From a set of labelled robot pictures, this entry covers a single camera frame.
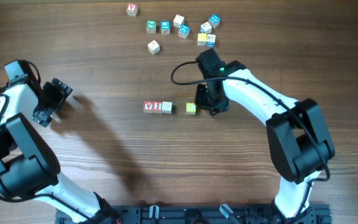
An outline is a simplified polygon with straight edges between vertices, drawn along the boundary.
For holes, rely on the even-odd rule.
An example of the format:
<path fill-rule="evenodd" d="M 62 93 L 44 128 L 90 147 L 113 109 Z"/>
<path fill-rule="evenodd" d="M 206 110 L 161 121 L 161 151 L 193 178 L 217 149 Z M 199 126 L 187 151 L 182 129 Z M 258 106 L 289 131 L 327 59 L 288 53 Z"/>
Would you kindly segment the yellow wooden block front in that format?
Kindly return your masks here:
<path fill-rule="evenodd" d="M 194 103 L 186 104 L 186 114 L 196 114 L 196 105 Z"/>

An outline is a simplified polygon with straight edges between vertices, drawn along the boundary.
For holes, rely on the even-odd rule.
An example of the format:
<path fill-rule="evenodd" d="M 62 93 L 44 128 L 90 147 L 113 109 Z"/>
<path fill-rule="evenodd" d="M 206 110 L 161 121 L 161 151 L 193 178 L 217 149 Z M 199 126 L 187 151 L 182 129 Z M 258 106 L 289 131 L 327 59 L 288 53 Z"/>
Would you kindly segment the yellow wooden block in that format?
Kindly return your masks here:
<path fill-rule="evenodd" d="M 186 114 L 196 114 L 196 105 L 194 103 L 186 104 Z"/>
<path fill-rule="evenodd" d="M 207 40 L 207 34 L 205 33 L 199 33 L 197 36 L 197 45 L 198 46 L 205 46 L 206 40 Z"/>

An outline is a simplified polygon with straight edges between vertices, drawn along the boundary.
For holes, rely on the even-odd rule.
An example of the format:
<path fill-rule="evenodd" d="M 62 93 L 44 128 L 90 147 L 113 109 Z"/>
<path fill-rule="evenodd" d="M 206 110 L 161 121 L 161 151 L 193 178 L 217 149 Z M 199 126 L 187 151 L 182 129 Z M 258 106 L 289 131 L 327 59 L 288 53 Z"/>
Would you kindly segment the plain wooden block lowest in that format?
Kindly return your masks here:
<path fill-rule="evenodd" d="M 173 110 L 173 103 L 170 101 L 162 102 L 162 113 L 171 114 Z"/>

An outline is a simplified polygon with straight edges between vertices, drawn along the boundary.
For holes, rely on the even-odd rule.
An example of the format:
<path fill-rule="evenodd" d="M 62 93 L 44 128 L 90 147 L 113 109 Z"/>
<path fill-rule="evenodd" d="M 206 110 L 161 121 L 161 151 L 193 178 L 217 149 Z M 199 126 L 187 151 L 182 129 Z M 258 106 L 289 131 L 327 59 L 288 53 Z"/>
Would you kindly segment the red I wooden block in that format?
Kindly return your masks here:
<path fill-rule="evenodd" d="M 152 106 L 153 113 L 162 113 L 162 101 L 154 101 Z"/>

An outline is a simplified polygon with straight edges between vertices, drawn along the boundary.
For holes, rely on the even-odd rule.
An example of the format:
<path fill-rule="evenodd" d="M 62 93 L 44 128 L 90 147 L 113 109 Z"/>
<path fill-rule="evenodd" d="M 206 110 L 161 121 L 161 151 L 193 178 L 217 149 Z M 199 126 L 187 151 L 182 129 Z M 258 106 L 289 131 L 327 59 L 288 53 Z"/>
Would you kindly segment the block with blue side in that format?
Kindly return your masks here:
<path fill-rule="evenodd" d="M 215 47 L 216 45 L 216 36 L 214 34 L 208 34 L 206 38 L 207 47 Z"/>

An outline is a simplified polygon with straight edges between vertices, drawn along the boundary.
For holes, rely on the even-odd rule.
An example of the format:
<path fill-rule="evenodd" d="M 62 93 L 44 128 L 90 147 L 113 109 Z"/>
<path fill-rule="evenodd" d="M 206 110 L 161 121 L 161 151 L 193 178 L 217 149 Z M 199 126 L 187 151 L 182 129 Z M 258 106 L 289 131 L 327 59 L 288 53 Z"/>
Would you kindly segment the red A wooden block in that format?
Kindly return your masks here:
<path fill-rule="evenodd" d="M 143 111 L 144 113 L 153 113 L 153 101 L 144 101 Z"/>

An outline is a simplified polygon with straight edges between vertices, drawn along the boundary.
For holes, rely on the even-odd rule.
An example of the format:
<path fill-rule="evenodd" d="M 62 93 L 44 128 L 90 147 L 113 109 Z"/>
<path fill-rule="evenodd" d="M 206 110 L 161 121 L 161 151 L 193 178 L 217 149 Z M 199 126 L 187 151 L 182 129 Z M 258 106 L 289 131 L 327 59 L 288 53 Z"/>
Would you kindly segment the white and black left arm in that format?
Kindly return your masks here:
<path fill-rule="evenodd" d="M 48 126 L 72 89 L 57 78 L 42 84 L 37 67 L 26 60 L 4 69 L 9 81 L 0 87 L 0 200 L 45 202 L 73 223 L 119 223 L 105 199 L 61 172 L 55 153 L 31 124 Z"/>

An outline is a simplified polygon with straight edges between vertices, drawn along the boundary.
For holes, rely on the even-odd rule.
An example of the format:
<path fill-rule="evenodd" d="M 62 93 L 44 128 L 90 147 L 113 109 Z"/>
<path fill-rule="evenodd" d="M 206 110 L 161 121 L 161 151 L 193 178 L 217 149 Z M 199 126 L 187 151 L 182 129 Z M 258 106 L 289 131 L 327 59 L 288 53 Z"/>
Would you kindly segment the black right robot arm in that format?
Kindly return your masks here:
<path fill-rule="evenodd" d="M 281 177 L 275 208 L 288 222 L 299 220 L 313 184 L 330 179 L 328 161 L 335 154 L 319 104 L 275 91 L 240 62 L 223 62 L 214 49 L 200 53 L 195 63 L 204 78 L 196 94 L 199 108 L 215 115 L 235 101 L 266 127 L 270 157 Z"/>

